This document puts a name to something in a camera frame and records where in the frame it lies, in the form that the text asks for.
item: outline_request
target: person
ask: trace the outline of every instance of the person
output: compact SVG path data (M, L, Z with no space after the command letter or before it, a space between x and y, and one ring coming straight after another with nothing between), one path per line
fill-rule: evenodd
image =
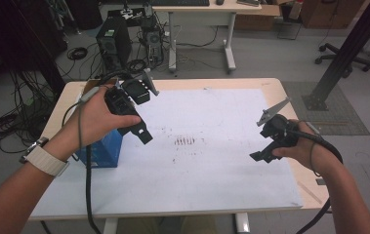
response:
M103 100L105 91L106 88L100 88L81 106L83 145L103 138L113 129L133 126L141 121L138 116L111 114ZM49 154L62 161L66 161L79 148L78 114L79 108L43 147ZM299 127L301 131L312 134L312 130L305 123L299 123ZM312 166L309 162L310 151ZM370 212L358 192L355 181L330 151L318 144L312 146L310 140L300 138L295 147L277 148L272 153L275 156L294 158L322 175L330 194L337 233L370 233ZM22 231L36 204L53 180L53 176L26 163L0 185L0 234Z

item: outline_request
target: floor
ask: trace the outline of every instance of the floor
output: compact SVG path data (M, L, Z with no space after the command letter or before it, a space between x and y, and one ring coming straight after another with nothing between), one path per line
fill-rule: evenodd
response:
M117 5L104 5L105 11L119 9ZM317 48L322 42L330 42L341 46L349 30L312 30L302 28L296 40L277 39L277 29L271 31L234 31L232 48L236 62L236 70L228 73L226 60L222 51L226 28L219 27L218 35L212 45L207 48L182 48L179 51L181 62L178 70L171 73L166 65L155 69L154 79L203 79L203 78L266 78L274 77L281 81L313 81L317 82L324 74L329 62L320 65L314 60L320 55ZM178 40L192 44L204 44L214 38L215 28L211 27L175 27L173 35L180 33ZM136 35L136 29L130 28L130 35ZM83 31L76 35L66 33L68 48L87 47L96 42L94 30ZM370 59L370 45L362 53ZM85 80L91 72L91 61L77 61L69 72L71 79ZM72 62L62 53L57 64L68 71ZM360 66L347 79L338 83L343 93L370 132L370 70L363 72ZM0 117L14 108L14 85L9 73L0 69ZM343 154L346 167L355 176L360 191L370 209L370 136L327 136L326 139L335 144ZM17 136L10 136L3 141L3 147L11 150L22 149ZM0 183L16 170L19 154L8 154L0 151ZM293 233L309 222L316 211L294 212L257 212L250 213L251 233ZM163 233L179 233L178 218L168 217L162 223ZM216 215L220 234L234 233L231 214ZM54 234L58 233L92 233L86 220L48 221L47 225ZM103 220L97 219L97 226L103 230ZM30 221L22 233L44 233L38 221ZM333 233L332 216L325 215L308 233Z

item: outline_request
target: table leg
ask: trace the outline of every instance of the table leg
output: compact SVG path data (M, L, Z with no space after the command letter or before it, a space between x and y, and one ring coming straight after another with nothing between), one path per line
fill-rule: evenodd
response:
M230 13L229 25L227 26L227 39L224 40L225 43L225 54L227 60L227 67L229 71L235 70L235 60L233 58L232 47L230 43L232 41L233 26L235 25L236 13Z
M105 220L104 232L103 234L116 234L117 233L117 217L109 217Z
M169 69L171 72L176 71L176 40L173 36L173 12L169 12L169 30L170 30L170 50L169 50Z
M249 230L249 219L248 219L247 213L235 214L235 220L236 220L236 233L237 234L251 233Z

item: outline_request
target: white watch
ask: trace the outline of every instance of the white watch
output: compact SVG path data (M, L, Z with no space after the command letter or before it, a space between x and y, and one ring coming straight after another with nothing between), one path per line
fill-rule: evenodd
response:
M45 151L42 146L48 142L46 137L41 137L26 150L26 155L20 159L22 163L29 162L37 169L51 176L60 176L68 167L69 162L63 162Z

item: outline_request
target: desk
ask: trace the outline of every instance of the desk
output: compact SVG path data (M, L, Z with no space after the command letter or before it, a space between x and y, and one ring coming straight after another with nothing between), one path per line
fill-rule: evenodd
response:
M176 71L176 40L172 36L175 24L186 25L227 25L227 39L224 40L225 54L228 71L236 69L230 46L236 13L253 13L261 9L259 7L237 4L236 0L225 0L221 6L216 5L216 0L210 0L209 7L171 7L153 6L154 12L169 13L170 51L169 69Z
M155 86L157 87L158 90L166 91L166 90L201 90L204 88L209 88L209 89L255 89L255 90L261 90L264 94L265 100L267 101L268 106L272 106L277 104L278 102L282 101L285 99L286 94L281 86L281 83L277 79L272 79L272 78L263 78L263 79L210 79L210 80L155 80L154 81ZM52 116L44 130L43 136L45 137L52 137L61 127L60 122L62 119L62 116L66 109L71 106L77 96L80 94L84 87L85 83L84 82L71 82L65 86L65 89L61 95L61 98L59 102L57 103L56 108L54 109ZM296 118L296 115L294 113L294 110L290 104L288 104L284 109L282 109L281 114L285 115L287 118ZM254 124L256 117L252 117L252 123ZM297 181L298 185L298 191L301 194L301 198L303 201L303 207L302 209L319 209L321 208L322 204L326 201L328 197L328 193L326 191L326 188L324 186L318 186L315 182L315 175L310 171L305 168L303 168L301 165L299 165L295 161L288 161L289 165L291 166L291 170L294 174L294 178ZM79 186L80 184L84 183L84 176L79 176L76 174L73 174L74 170L76 167L80 168L80 170L83 170L83 167L80 166L80 162L76 163L78 165L71 165L68 167L67 172L63 175L64 178L62 180L61 177L59 181L54 181L53 184L50 186L51 189L54 190L55 183L60 183L61 185L66 185L68 190L72 189L73 187ZM93 171L93 178L94 177L101 177L103 176L102 174L105 174L105 171L102 170L94 170ZM104 186L108 186L107 179L104 179L103 181L99 181L97 184L93 182L93 197L94 197L94 192L98 190L103 190ZM49 196L52 191L50 191L50 188L46 192L46 196ZM54 194L55 196L58 196L59 198L57 200L60 200L61 198L68 196L68 191L65 191L65 189L62 190L54 190L54 193L61 193L61 194ZM114 200L115 197L118 196L117 193L111 193L107 194L105 199L111 203ZM73 214L66 214L66 215L56 215L55 211L47 214L47 212L42 211L43 207L47 208L48 204L44 205L42 204L42 200L44 197L41 199L41 204L40 207L37 206L35 208L34 213L31 216L31 219L63 219L63 218L85 218L86 217L86 212L84 208L83 202L79 203L75 200L76 198L73 198L74 200L69 200L69 201L62 201L64 208L66 207L73 207L77 206L77 212ZM144 201L146 205L151 204L153 201L148 202L148 200ZM107 207L106 203L100 203L100 204L95 204L93 203L93 213L95 213L96 210L106 210ZM115 211L107 211L106 214L96 214L96 217L101 217L101 218L107 218L107 220L114 220L114 217L122 217L122 216L140 216L140 215L180 215L180 214L232 214L232 213L240 213L240 212L254 212L254 211L263 211L263 210L282 210L282 209L289 209L289 208L261 208L261 209L244 209L244 208L236 208L232 209L229 207L226 208L216 208L215 210L204 210L204 211L199 211L197 208L191 208L190 210L187 211L176 211L176 210L169 210L169 206L167 208L162 208L164 210L160 210L158 207L150 207L150 209L153 209L157 212L150 212L149 210L147 212L144 211L128 211L128 212L115 212Z

